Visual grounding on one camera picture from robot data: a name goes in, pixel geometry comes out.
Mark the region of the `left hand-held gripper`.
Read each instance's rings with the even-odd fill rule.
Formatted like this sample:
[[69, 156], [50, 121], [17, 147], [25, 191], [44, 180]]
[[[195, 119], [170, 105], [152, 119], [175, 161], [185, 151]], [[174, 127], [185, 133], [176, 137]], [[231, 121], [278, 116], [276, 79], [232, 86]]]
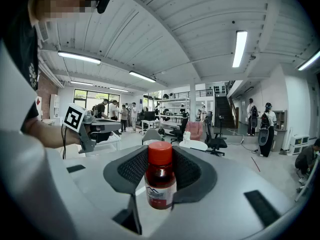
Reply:
[[68, 105], [62, 124], [77, 133], [81, 146], [79, 154], [93, 152], [97, 144], [107, 141], [121, 128], [119, 121], [96, 118], [90, 111], [75, 103]]

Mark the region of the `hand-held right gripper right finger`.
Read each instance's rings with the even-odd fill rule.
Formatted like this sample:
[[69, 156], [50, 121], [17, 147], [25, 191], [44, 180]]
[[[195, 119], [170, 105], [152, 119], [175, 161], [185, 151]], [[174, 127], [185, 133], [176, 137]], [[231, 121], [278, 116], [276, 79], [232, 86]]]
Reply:
[[212, 191], [217, 184], [217, 171], [190, 149], [172, 148], [172, 166], [176, 177], [176, 193], [171, 210], [177, 205], [194, 205], [204, 210], [212, 202]]

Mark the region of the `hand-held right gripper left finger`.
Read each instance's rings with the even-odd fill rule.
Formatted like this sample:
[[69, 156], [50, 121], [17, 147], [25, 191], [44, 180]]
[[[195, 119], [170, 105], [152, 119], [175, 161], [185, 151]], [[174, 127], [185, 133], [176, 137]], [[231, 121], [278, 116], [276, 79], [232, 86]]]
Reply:
[[148, 147], [137, 150], [108, 163], [103, 169], [104, 180], [117, 192], [128, 194], [127, 208], [112, 219], [124, 228], [141, 235], [142, 226], [136, 200], [136, 188], [148, 169]]

